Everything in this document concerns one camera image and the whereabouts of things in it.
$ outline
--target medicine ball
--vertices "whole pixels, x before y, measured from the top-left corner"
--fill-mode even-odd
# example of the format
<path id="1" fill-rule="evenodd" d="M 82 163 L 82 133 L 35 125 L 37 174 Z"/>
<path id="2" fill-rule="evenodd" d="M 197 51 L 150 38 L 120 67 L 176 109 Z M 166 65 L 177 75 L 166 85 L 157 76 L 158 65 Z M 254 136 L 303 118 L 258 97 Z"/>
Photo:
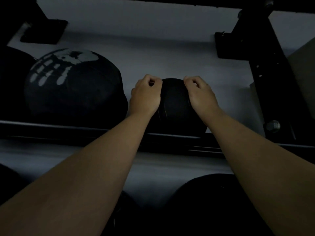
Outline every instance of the medicine ball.
<path id="1" fill-rule="evenodd" d="M 110 129 L 128 110 L 120 71 L 88 50 L 61 49 L 43 56 L 26 78 L 24 95 L 41 123 Z"/>
<path id="2" fill-rule="evenodd" d="M 36 63 L 33 56 L 3 46 L 0 49 L 0 119 L 23 121 L 26 115 L 23 88 L 27 74 Z"/>
<path id="3" fill-rule="evenodd" d="M 163 79 L 161 103 L 147 131 L 175 135 L 200 135 L 207 130 L 192 108 L 184 81 Z"/>

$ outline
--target forearm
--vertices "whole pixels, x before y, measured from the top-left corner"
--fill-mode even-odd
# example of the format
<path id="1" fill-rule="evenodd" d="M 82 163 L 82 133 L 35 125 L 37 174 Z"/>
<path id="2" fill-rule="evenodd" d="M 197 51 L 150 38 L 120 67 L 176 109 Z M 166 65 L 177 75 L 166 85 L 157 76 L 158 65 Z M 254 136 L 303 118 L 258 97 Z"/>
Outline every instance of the forearm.
<path id="1" fill-rule="evenodd" d="M 223 112 L 206 124 L 261 216 L 279 235 L 314 233 L 315 166 Z"/>
<path id="2" fill-rule="evenodd" d="M 1 235 L 99 235 L 150 117 L 131 115 L 0 207 Z"/>

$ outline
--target hand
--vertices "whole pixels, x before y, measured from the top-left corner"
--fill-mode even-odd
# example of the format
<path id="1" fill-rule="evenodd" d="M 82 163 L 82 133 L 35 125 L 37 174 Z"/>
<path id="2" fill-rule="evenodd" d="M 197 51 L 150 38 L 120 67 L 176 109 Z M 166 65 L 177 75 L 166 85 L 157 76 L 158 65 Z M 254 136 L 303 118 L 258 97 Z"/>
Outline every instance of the hand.
<path id="1" fill-rule="evenodd" d="M 184 83 L 189 93 L 191 106 L 204 123 L 209 120 L 209 117 L 223 113 L 214 92 L 202 78 L 186 76 Z"/>
<path id="2" fill-rule="evenodd" d="M 152 75 L 145 75 L 138 80 L 131 91 L 130 114 L 141 114 L 151 118 L 161 101 L 162 80 Z"/>

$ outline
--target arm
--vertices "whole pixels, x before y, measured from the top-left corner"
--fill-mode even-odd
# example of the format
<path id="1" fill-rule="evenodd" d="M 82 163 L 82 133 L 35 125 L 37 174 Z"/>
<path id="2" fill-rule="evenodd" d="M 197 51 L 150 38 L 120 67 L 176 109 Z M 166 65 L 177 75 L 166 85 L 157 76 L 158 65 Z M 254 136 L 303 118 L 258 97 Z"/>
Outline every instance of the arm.
<path id="1" fill-rule="evenodd" d="M 200 77 L 184 79 L 238 181 L 276 235 L 315 235 L 315 165 L 226 115 Z"/>
<path id="2" fill-rule="evenodd" d="M 161 87 L 150 75 L 139 80 L 128 118 L 4 203 L 0 235 L 100 235 L 160 104 Z"/>

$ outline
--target white handprint graphic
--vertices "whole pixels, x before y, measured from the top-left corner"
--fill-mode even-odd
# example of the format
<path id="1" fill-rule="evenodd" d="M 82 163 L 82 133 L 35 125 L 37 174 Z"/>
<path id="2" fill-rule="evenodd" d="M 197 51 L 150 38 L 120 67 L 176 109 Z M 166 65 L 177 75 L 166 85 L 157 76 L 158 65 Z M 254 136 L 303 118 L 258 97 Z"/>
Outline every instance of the white handprint graphic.
<path id="1" fill-rule="evenodd" d="M 68 76 L 68 72 L 71 70 L 71 68 L 77 64 L 80 64 L 82 62 L 87 61 L 95 61 L 98 60 L 99 57 L 95 54 L 93 54 L 92 51 L 88 50 L 70 50 L 70 49 L 63 49 L 59 51 L 55 51 L 51 54 L 45 55 L 43 58 L 39 59 L 31 68 L 31 70 L 36 68 L 36 71 L 31 75 L 30 82 L 33 83 L 37 77 L 40 75 L 42 71 L 45 70 L 46 67 L 50 66 L 51 64 L 54 64 L 53 70 L 51 70 L 51 67 L 49 68 L 49 71 L 45 73 L 44 76 L 42 76 L 39 81 L 38 85 L 43 86 L 46 82 L 46 80 L 54 73 L 55 70 L 60 68 L 61 63 L 58 63 L 59 60 L 63 62 L 69 62 L 71 65 L 65 67 L 64 71 L 61 73 L 61 75 L 58 77 L 56 84 L 61 85 L 65 82 L 65 79 Z"/>

